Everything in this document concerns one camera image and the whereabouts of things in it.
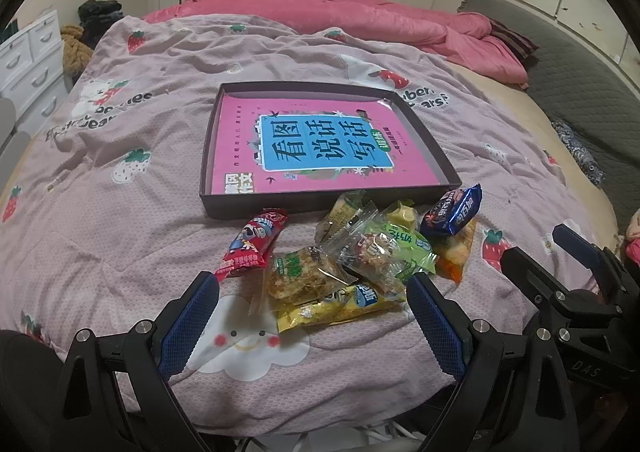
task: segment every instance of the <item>pink comforter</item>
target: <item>pink comforter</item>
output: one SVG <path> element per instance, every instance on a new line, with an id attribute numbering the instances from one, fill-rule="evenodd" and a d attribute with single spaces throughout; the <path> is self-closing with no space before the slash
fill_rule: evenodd
<path id="1" fill-rule="evenodd" d="M 489 19 L 448 14 L 384 0 L 186 0 L 145 17 L 148 23 L 206 14 L 247 14 L 299 34 L 339 27 L 366 41 L 402 42 L 505 84 L 524 84 L 527 72 L 505 44 L 489 35 Z"/>

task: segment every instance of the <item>pink book cover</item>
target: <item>pink book cover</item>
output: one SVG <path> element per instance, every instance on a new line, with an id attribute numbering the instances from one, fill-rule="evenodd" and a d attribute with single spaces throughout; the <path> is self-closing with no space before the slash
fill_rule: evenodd
<path id="1" fill-rule="evenodd" d="M 212 133 L 211 193 L 439 185 L 399 114 L 386 101 L 225 95 Z"/>

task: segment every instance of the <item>snack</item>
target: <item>snack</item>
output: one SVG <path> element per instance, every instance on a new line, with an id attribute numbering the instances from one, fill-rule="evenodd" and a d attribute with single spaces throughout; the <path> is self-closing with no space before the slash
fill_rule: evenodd
<path id="1" fill-rule="evenodd" d="M 404 227 L 407 230 L 417 230 L 418 212 L 412 208 L 413 204 L 414 202 L 410 199 L 396 201 L 385 209 L 383 214 L 386 216 L 386 220 L 394 225 Z"/>
<path id="2" fill-rule="evenodd" d="M 300 306 L 288 306 L 278 312 L 278 331 L 314 324 L 335 324 L 395 306 L 404 296 L 388 296 L 369 281 L 327 295 L 324 299 Z"/>
<path id="3" fill-rule="evenodd" d="M 214 274 L 216 278 L 222 281 L 237 270 L 266 267 L 268 250 L 286 222 L 286 211 L 279 208 L 264 209 L 244 225 L 231 242 Z"/>
<path id="4" fill-rule="evenodd" d="M 316 245 L 328 241 L 340 229 L 355 222 L 365 208 L 375 209 L 372 202 L 363 207 L 364 194 L 363 190 L 353 190 L 340 195 L 332 209 L 316 227 Z"/>
<path id="5" fill-rule="evenodd" d="M 451 279 L 457 285 L 460 284 L 462 270 L 471 252 L 475 231 L 476 218 L 473 218 L 455 236 L 431 238 L 433 251 L 438 254 L 436 273 L 439 276 Z"/>
<path id="6" fill-rule="evenodd" d="M 273 257 L 265 273 L 264 287 L 276 301 L 303 304 L 354 281 L 356 278 L 348 277 L 320 248 L 305 247 Z"/>
<path id="7" fill-rule="evenodd" d="M 480 184 L 450 190 L 424 215 L 420 233 L 427 238 L 456 235 L 478 213 L 481 201 Z"/>
<path id="8" fill-rule="evenodd" d="M 434 273 L 436 255 L 418 232 L 387 221 L 384 215 L 358 226 L 325 246 L 348 271 L 379 285 L 385 292 L 404 292 L 403 282 L 419 270 Z"/>

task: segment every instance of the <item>white dresser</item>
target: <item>white dresser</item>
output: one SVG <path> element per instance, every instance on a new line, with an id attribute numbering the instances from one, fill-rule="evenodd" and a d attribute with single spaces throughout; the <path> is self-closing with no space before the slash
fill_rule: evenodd
<path id="1" fill-rule="evenodd" d="M 14 103 L 18 132 L 36 136 L 68 95 L 62 52 L 55 11 L 0 46 L 0 98 Z"/>

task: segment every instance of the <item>blue snack wrapper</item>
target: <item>blue snack wrapper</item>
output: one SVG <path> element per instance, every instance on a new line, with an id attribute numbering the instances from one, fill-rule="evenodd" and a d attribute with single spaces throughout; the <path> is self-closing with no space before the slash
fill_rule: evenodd
<path id="1" fill-rule="evenodd" d="M 425 237 L 456 235 L 478 213 L 481 201 L 479 183 L 450 190 L 424 215 L 420 233 Z"/>

